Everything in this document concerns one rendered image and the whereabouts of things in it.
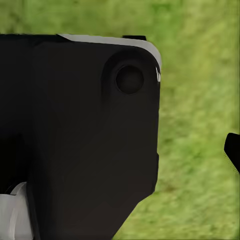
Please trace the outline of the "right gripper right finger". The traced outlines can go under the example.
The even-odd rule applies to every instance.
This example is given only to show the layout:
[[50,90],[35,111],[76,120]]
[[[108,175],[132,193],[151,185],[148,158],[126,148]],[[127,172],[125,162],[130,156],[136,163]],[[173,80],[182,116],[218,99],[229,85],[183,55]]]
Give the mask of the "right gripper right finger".
[[240,173],[240,135],[229,133],[227,135],[224,151]]

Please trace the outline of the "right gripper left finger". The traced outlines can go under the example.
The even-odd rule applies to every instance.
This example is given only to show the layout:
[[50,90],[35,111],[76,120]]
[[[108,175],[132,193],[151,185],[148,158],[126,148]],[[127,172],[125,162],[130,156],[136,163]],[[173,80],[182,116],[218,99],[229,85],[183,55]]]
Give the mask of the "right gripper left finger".
[[21,133],[0,138],[0,194],[25,152]]

